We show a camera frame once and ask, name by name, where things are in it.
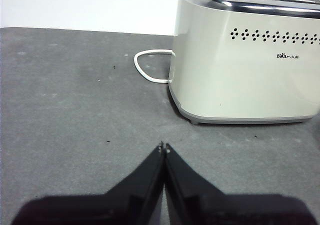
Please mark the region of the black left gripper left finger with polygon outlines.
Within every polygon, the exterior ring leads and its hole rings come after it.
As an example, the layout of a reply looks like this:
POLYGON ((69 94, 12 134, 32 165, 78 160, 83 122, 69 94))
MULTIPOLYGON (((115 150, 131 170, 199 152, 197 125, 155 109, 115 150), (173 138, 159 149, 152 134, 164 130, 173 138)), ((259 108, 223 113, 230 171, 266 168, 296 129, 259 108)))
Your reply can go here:
POLYGON ((23 205, 14 225, 158 225, 164 189, 164 144, 104 194, 45 196, 23 205))

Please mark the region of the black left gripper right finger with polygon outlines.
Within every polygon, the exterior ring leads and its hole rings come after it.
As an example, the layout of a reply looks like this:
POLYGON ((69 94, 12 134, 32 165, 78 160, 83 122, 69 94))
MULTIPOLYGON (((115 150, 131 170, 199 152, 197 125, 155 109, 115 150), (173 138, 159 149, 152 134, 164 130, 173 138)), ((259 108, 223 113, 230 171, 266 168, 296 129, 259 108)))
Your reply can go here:
POLYGON ((281 194, 226 194, 193 170, 170 144, 165 192, 172 225, 315 225, 306 204, 281 194))

